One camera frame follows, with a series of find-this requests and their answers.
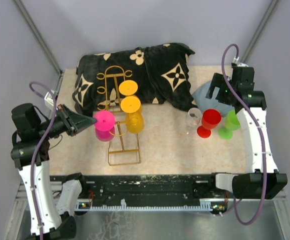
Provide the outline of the pink plastic wine glass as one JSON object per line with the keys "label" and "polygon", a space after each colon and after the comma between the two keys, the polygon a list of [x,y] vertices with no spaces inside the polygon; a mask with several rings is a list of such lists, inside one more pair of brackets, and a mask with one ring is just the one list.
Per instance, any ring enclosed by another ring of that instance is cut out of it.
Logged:
{"label": "pink plastic wine glass", "polygon": [[114,138],[115,134],[115,117],[106,110],[99,111],[94,116],[97,122],[95,126],[95,135],[102,142],[108,142]]}

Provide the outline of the red plastic wine glass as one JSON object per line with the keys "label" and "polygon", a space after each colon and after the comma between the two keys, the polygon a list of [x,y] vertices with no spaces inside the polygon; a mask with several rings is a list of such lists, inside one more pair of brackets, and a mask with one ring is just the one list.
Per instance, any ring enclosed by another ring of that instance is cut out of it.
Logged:
{"label": "red plastic wine glass", "polygon": [[212,129],[214,129],[221,121],[221,114],[216,109],[208,109],[204,111],[201,119],[201,125],[197,128],[197,134],[201,138],[208,138],[211,136]]}

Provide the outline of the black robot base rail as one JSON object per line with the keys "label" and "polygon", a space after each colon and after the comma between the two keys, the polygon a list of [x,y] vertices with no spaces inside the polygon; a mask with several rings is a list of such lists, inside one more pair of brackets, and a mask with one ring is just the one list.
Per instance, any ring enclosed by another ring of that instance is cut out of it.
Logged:
{"label": "black robot base rail", "polygon": [[128,207],[198,206],[203,199],[232,198],[233,194],[215,186],[214,174],[86,175],[80,199],[92,206]]}

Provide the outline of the clear wine glass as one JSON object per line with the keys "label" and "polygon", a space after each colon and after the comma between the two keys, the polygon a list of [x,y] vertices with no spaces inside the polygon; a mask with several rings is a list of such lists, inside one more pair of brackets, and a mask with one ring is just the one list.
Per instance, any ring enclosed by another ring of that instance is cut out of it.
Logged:
{"label": "clear wine glass", "polygon": [[189,135],[191,133],[194,133],[201,121],[202,113],[201,111],[193,107],[189,109],[187,115],[186,115],[186,134]]}

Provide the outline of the green plastic wine glass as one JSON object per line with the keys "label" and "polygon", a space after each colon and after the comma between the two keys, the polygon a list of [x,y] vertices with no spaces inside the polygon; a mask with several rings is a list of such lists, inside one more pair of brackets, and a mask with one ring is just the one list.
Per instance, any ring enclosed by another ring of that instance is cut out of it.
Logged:
{"label": "green plastic wine glass", "polygon": [[224,125],[219,128],[218,135],[224,140],[229,140],[233,136],[233,132],[238,130],[241,127],[236,111],[233,109],[228,112]]}

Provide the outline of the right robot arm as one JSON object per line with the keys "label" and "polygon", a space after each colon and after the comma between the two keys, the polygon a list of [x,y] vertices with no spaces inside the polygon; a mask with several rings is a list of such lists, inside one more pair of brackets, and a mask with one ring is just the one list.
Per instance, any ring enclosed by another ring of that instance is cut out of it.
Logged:
{"label": "right robot arm", "polygon": [[241,124],[245,144],[245,173],[216,173],[215,181],[208,185],[208,192],[219,198],[225,191],[233,193],[237,199],[260,199],[263,189],[263,172],[267,173],[265,199],[273,199],[288,183],[285,173],[280,173],[270,148],[266,115],[267,104],[262,91],[254,89],[254,68],[246,64],[232,64],[230,84],[238,96],[249,107],[250,113],[238,102],[229,90],[224,77],[215,73],[206,97],[211,99],[214,89],[219,88],[215,99],[233,106]]}

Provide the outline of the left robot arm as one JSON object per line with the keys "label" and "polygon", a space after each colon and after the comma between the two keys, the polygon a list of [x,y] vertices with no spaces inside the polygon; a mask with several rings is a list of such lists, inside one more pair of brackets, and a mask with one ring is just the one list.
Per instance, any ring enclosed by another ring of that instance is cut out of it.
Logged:
{"label": "left robot arm", "polygon": [[40,110],[24,103],[11,111],[16,126],[12,135],[11,158],[23,181],[28,200],[31,229],[29,240],[70,240],[75,238],[74,219],[78,198],[88,195],[89,186],[82,173],[62,180],[59,200],[55,200],[49,175],[49,140],[62,134],[77,135],[97,120],[60,104],[52,119],[42,122]]}

